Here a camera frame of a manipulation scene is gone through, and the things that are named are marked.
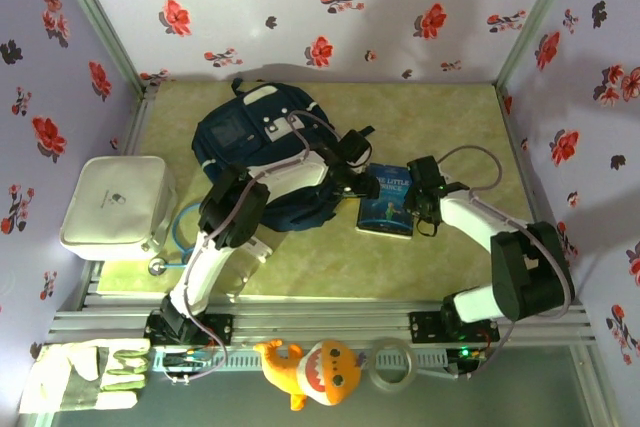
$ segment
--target orange plush toy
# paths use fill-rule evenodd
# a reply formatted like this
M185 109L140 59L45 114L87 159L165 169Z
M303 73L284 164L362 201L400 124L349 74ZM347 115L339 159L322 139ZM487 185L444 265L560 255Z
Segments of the orange plush toy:
M336 405L354 391L360 382L362 358L342 342L318 342L307 355L289 345L289 357L277 352L281 340L257 344L262 371L269 382L291 395L291 410L302 410L307 397L324 405Z

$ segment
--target book cover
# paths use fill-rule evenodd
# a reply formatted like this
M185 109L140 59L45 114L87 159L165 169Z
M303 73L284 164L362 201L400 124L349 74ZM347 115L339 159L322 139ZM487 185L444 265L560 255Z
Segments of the book cover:
M409 170L406 167L370 164L368 171L380 182L380 196L360 200L356 229L410 239L413 236L413 216L402 208L404 196L411 185Z

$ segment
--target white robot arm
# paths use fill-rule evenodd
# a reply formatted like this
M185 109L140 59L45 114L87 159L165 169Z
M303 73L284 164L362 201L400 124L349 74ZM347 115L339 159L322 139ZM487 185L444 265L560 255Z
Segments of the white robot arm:
M182 277L160 309L167 335L184 344L197 333L195 316L207 307L225 262L252 241L266 205L327 178L344 197L377 198L379 184L363 173L370 144L350 131L335 145L306 145L288 159L244 168L229 166L200 205L200 231Z
M506 317L511 321L540 314L573 301L569 266L553 226L526 225L448 183L433 157L408 164L412 185L404 208L421 221L456 227L491 255L491 283L447 296L442 322L452 338L477 329L477 322Z
M249 167L248 173L252 178L258 178L258 175L263 174L258 182L267 189L268 197L265 204L298 189L319 185L325 180L329 167L318 153L310 152L304 161L300 158L301 155L298 154L273 164ZM207 208L206 200L202 204L201 215ZM206 309L209 296L224 264L238 248L218 248L213 240L207 240L209 234L211 232L206 230L198 232L193 251L199 252L199 255L191 256L180 281L169 294L171 303L185 316L189 312L185 300L189 303L192 315L198 315Z

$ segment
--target clear tape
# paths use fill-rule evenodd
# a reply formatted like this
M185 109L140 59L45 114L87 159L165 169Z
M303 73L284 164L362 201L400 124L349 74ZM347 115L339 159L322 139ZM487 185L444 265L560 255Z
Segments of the clear tape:
M407 359L407 374L399 382L387 382L382 377L380 377L380 372L377 369L378 354L382 350L389 348L398 349L404 354L405 358ZM387 392L390 394L395 394L406 389L409 384L411 384L411 382L415 380L416 375L418 375L418 359L416 357L416 353L404 340L395 339L392 337L380 339L374 342L373 348L369 353L369 360L367 364L367 371L369 372L369 377L371 378L371 382L373 382L373 385L375 385L383 392Z

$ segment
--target work glove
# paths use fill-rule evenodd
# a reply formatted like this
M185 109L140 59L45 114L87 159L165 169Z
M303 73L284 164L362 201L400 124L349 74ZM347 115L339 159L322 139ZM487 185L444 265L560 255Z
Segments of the work glove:
M21 413L133 407L146 384L148 339L98 339L42 348L31 368Z

